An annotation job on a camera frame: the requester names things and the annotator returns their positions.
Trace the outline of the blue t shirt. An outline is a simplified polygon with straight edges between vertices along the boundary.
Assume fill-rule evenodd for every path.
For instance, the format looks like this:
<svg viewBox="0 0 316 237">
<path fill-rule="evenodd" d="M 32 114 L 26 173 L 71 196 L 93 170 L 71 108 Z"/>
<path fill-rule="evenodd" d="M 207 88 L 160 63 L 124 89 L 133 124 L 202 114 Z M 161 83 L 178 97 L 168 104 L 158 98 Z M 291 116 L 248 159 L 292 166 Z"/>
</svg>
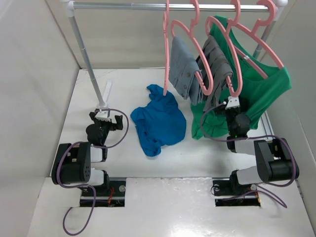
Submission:
<svg viewBox="0 0 316 237">
<path fill-rule="evenodd" d="M 187 121 L 172 93 L 168 91 L 163 95 L 163 88 L 156 84 L 148 85 L 147 90 L 151 101 L 145 107 L 134 109 L 130 117 L 143 152 L 148 157 L 155 157 L 163 146 L 184 140 Z"/>
</svg>

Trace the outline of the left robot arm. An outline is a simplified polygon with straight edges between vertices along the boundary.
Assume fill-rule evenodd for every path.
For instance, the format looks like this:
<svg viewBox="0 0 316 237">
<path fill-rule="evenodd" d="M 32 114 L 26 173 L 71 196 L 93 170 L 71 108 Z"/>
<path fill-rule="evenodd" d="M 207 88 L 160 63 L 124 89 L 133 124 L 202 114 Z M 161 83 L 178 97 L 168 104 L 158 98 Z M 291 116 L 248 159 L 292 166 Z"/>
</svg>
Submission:
<svg viewBox="0 0 316 237">
<path fill-rule="evenodd" d="M 55 185 L 81 190 L 93 187 L 100 196 L 110 191 L 109 175 L 104 170 L 92 168 L 92 164 L 105 162 L 108 150 L 119 144 L 106 145 L 105 142 L 111 131 L 123 130 L 123 118 L 127 116 L 121 112 L 115 115 L 114 122 L 110 118 L 97 117 L 98 113 L 111 111 L 119 112 L 116 109 L 105 109 L 89 113 L 93 123 L 85 129 L 87 141 L 59 144 L 51 170 L 51 179 Z"/>
</svg>

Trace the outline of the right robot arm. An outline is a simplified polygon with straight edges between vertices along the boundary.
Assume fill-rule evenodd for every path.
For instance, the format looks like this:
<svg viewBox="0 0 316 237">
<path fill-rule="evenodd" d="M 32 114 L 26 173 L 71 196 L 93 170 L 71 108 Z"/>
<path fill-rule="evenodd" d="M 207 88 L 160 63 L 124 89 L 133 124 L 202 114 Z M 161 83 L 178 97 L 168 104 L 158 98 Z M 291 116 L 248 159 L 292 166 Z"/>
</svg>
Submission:
<svg viewBox="0 0 316 237">
<path fill-rule="evenodd" d="M 238 97 L 230 96 L 219 105 L 228 125 L 229 136 L 225 140 L 228 149 L 233 153 L 254 155 L 256 161 L 255 166 L 232 171 L 228 182 L 230 192 L 238 195 L 255 184 L 294 182 L 300 170 L 287 140 L 273 135 L 248 137 L 250 117 L 242 111 L 245 104 Z"/>
</svg>

